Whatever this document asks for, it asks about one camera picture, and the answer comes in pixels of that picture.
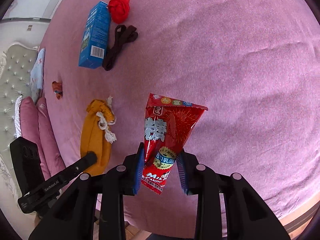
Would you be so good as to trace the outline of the red milk candy wrapper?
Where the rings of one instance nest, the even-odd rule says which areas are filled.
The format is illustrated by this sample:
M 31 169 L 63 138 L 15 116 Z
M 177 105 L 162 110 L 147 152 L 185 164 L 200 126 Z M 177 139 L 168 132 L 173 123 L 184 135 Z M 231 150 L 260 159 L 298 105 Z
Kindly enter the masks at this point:
M 169 173 L 206 106 L 150 94 L 145 108 L 142 184 L 161 194 Z

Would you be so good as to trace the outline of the pink folded quilt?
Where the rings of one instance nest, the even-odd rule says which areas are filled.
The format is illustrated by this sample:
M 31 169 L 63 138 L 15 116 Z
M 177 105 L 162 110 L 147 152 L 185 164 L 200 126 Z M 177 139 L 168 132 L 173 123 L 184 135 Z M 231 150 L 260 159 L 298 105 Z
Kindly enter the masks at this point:
M 41 170 L 47 180 L 66 168 L 58 149 L 50 123 L 46 99 L 39 98 L 34 103 L 26 97 L 20 105 L 22 137 L 37 145 Z

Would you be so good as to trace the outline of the white knitted blanket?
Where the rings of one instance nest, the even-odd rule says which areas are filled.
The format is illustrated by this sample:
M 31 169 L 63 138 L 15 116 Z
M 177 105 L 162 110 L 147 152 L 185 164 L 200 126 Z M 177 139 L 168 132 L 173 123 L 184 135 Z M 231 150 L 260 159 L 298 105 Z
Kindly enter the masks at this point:
M 16 131 L 15 133 L 16 138 L 22 136 L 21 122 L 20 122 L 20 106 L 21 106 L 22 100 L 23 100 L 23 95 L 20 95 L 15 101 L 14 125 L 15 125 L 15 131 Z

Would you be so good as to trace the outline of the light blue patterned pillow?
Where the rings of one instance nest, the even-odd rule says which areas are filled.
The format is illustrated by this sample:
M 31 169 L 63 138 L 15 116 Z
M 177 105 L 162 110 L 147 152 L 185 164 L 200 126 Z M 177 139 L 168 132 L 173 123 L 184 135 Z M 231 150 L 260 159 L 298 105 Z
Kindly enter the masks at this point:
M 35 104 L 39 100 L 43 90 L 45 53 L 45 48 L 39 51 L 35 64 L 30 72 L 31 98 Z

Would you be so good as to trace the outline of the grey tufted headboard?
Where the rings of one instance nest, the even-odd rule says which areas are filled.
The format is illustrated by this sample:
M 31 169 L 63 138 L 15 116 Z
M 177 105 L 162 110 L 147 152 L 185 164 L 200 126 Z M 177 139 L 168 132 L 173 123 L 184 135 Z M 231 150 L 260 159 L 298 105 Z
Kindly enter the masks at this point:
M 20 136 L 16 131 L 16 100 L 31 95 L 30 72 L 37 54 L 37 47 L 28 48 L 19 42 L 1 52 L 1 180 L 16 199 L 21 193 L 10 154 L 10 143 Z

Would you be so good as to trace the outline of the blue carton box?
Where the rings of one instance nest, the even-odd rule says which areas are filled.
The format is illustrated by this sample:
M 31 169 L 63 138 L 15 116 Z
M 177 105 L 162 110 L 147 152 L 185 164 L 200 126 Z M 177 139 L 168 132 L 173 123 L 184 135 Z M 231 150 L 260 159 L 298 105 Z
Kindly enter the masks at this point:
M 81 41 L 79 67 L 102 66 L 108 45 L 111 16 L 108 4 L 99 1 L 89 12 Z

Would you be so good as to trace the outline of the white wardrobe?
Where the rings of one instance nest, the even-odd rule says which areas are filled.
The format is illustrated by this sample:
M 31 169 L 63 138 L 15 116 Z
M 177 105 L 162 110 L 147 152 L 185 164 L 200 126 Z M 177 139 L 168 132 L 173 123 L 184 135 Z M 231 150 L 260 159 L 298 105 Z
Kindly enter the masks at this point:
M 50 22 L 62 0 L 13 0 L 1 23 Z

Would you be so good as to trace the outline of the dark maroon sock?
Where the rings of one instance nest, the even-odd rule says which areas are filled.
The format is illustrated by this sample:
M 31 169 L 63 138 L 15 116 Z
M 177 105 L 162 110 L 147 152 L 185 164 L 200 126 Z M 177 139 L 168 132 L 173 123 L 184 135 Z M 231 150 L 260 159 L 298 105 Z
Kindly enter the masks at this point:
M 104 56 L 102 67 L 106 71 L 110 71 L 115 64 L 115 61 L 127 43 L 134 42 L 138 38 L 137 28 L 130 25 L 118 25 L 114 31 L 114 45 L 108 49 Z

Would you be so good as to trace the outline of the red rolled sock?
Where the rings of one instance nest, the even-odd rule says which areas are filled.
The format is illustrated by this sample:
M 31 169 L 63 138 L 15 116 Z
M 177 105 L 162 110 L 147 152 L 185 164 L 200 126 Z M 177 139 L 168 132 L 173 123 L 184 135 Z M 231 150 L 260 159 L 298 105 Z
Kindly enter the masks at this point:
M 111 19 L 116 24 L 122 24 L 129 16 L 130 0 L 110 0 L 108 10 Z

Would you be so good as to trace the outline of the mustard drawstring pouch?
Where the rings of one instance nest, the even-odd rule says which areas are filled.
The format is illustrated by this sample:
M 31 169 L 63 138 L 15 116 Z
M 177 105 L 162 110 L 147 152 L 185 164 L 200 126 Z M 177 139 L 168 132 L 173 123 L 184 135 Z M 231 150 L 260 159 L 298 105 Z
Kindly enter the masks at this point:
M 87 115 L 80 140 L 80 155 L 84 157 L 88 152 L 94 152 L 97 162 L 85 170 L 92 176 L 104 173 L 111 156 L 112 143 L 117 140 L 111 131 L 116 123 L 116 116 L 112 110 L 112 96 L 106 100 L 94 99 L 86 108 Z

